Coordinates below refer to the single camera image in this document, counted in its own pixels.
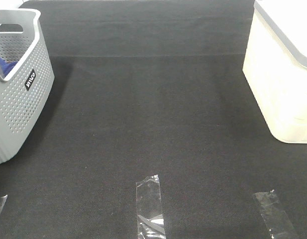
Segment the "white basket with grey rim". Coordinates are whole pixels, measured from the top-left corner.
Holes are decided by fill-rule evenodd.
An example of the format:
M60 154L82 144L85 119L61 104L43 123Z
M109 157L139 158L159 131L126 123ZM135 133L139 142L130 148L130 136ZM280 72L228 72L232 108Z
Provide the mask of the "white basket with grey rim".
M257 0L243 73L277 140L307 144L307 0Z

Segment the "grey perforated laundry basket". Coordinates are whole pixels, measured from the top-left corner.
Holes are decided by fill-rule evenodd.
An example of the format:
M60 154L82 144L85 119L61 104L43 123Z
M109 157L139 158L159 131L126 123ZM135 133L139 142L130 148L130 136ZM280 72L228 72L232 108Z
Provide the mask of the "grey perforated laundry basket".
M0 164L22 147L54 82L40 16L36 9L0 9L0 26L21 27L20 31L6 28L0 32L0 60L15 63L7 74L0 73Z

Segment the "right clear tape strip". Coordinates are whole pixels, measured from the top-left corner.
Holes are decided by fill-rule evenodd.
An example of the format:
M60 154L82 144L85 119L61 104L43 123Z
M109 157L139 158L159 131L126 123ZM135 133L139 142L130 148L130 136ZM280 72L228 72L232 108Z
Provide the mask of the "right clear tape strip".
M252 195L271 239L299 239L275 190Z

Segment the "blue cloth in basket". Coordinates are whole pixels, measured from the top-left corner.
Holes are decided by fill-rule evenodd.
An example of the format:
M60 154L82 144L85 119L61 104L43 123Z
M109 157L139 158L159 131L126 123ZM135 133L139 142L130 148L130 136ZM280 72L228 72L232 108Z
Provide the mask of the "blue cloth in basket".
M4 59L0 58L0 75L4 78L17 64L17 61L6 62Z

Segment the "middle clear tape strip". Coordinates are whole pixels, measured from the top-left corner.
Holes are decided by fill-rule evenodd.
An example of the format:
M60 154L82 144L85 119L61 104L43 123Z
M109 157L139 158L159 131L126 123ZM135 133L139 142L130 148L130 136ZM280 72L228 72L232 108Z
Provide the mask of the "middle clear tape strip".
M139 239L166 238L158 175L136 183L136 215Z

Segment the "black table mat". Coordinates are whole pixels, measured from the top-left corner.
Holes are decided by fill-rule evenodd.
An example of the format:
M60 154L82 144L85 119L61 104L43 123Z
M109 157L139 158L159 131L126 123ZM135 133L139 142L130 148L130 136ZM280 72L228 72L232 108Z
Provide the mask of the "black table mat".
M169 239L267 239L275 190L307 239L307 144L268 130L242 73L251 0L31 0L54 84L0 165L0 239L134 239L158 175Z

